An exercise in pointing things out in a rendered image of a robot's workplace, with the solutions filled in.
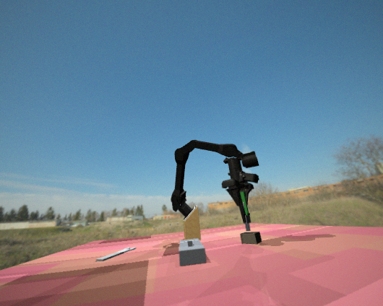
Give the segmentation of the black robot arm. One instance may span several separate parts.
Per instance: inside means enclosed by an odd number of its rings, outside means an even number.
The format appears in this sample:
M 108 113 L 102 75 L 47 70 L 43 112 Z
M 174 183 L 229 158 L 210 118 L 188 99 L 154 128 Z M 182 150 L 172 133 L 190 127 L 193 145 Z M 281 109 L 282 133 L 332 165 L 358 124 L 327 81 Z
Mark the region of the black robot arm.
M 191 209 L 186 202 L 186 191 L 184 191 L 184 172 L 185 164 L 189 158 L 189 153 L 197 149 L 208 150 L 212 152 L 217 152 L 221 155 L 226 156 L 223 160 L 225 164 L 228 164 L 229 171 L 236 168 L 241 168 L 241 161 L 244 167 L 256 167 L 259 166 L 258 160 L 255 155 L 255 151 L 243 154 L 237 149 L 235 144 L 213 144 L 204 141 L 191 140 L 188 144 L 184 145 L 182 148 L 178 148 L 175 151 L 175 161 L 176 161 L 176 182 L 175 189 L 171 196 L 171 203 L 174 211 L 179 210 L 186 218 Z M 232 158 L 227 158 L 232 157 Z M 236 158 L 235 158 L 236 157 Z M 256 174 L 243 173 L 243 170 L 240 171 L 240 181 L 246 181 L 250 183 L 258 183 L 259 176 Z M 181 205 L 180 205 L 181 204 Z

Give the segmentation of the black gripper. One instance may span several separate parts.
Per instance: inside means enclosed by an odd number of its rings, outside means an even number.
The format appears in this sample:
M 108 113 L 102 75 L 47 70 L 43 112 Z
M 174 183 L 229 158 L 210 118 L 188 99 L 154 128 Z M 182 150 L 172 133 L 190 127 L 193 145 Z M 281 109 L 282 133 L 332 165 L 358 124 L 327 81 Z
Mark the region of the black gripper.
M 240 181 L 240 171 L 241 168 L 236 168 L 230 170 L 228 175 L 230 175 L 230 180 L 224 180 L 222 182 L 222 188 L 227 188 L 227 192 L 230 194 L 237 206 L 240 206 L 239 193 L 245 192 L 246 204 L 248 205 L 248 195 L 254 186 L 251 183 L 245 183 L 246 181 Z

